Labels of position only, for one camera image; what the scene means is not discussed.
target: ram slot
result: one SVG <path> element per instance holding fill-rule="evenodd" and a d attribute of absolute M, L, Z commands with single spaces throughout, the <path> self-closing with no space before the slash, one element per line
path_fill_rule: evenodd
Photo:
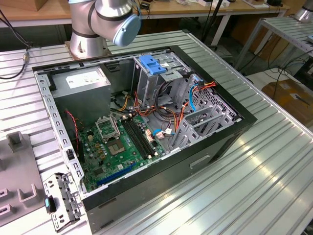
<path fill-rule="evenodd" d="M 148 141 L 146 140 L 146 138 L 141 133 L 139 127 L 133 121 L 130 122 L 130 125 L 135 130 L 136 136 L 138 136 L 138 138 L 140 139 L 140 142 L 142 143 L 142 145 L 144 146 L 144 148 L 148 152 L 148 155 L 151 155 L 151 156 L 154 155 L 153 149 L 151 148 Z"/>
<path fill-rule="evenodd" d="M 132 142 L 134 143 L 135 147 L 138 149 L 140 155 L 143 157 L 143 159 L 147 158 L 147 153 L 145 152 L 143 146 L 140 144 L 140 141 L 136 138 L 136 134 L 129 125 L 128 121 L 123 121 L 122 125 L 124 126 L 127 134 L 131 138 Z"/>
<path fill-rule="evenodd" d="M 144 138 L 141 131 L 132 120 L 127 120 L 122 122 L 122 124 L 124 127 L 126 127 L 126 132 L 131 137 L 134 145 L 139 150 L 143 159 L 147 159 L 149 155 L 154 155 L 154 151 L 149 145 L 148 141 Z"/>

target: motherboard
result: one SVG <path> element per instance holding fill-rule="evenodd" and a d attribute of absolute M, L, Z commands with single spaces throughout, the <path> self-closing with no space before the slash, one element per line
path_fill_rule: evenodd
<path fill-rule="evenodd" d="M 106 118 L 79 135 L 85 160 L 81 166 L 88 192 L 165 155 L 164 148 L 153 139 L 140 116 Z"/>

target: blue tab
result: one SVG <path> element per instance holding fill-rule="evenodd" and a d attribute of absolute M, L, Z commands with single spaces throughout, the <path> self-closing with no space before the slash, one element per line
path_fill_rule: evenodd
<path fill-rule="evenodd" d="M 160 74 L 167 71 L 151 55 L 141 55 L 139 56 L 139 60 L 151 75 Z"/>
<path fill-rule="evenodd" d="M 48 198 L 45 199 L 45 207 L 48 207 L 49 206 L 49 200 Z"/>

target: white label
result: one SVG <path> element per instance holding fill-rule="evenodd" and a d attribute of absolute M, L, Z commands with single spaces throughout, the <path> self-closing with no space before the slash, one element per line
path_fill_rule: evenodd
<path fill-rule="evenodd" d="M 164 64 L 160 64 L 162 67 L 169 67 L 169 65 L 167 63 Z"/>
<path fill-rule="evenodd" d="M 294 99 L 298 99 L 297 96 L 298 96 L 298 97 L 301 97 L 301 96 L 299 96 L 297 93 L 292 93 L 292 94 L 290 94 L 290 95 L 291 95 L 292 98 L 294 98 Z"/>
<path fill-rule="evenodd" d="M 78 75 L 68 76 L 67 83 L 71 89 L 90 85 L 101 81 L 100 75 L 96 71 L 86 72 Z"/>
<path fill-rule="evenodd" d="M 290 86 L 288 86 L 288 84 L 286 83 L 281 83 L 280 86 L 285 89 L 285 90 L 289 90 L 290 89 Z"/>

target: side panel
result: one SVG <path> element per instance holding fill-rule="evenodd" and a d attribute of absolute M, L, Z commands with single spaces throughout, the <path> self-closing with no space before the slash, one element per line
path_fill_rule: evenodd
<path fill-rule="evenodd" d="M 200 169 L 208 166 L 213 159 L 220 157 L 229 146 L 233 144 L 236 137 L 240 135 L 241 132 L 237 135 L 226 137 L 135 187 L 113 197 L 111 200 L 98 207 L 87 211 L 92 233 L 106 227 L 125 214 L 198 172 Z"/>

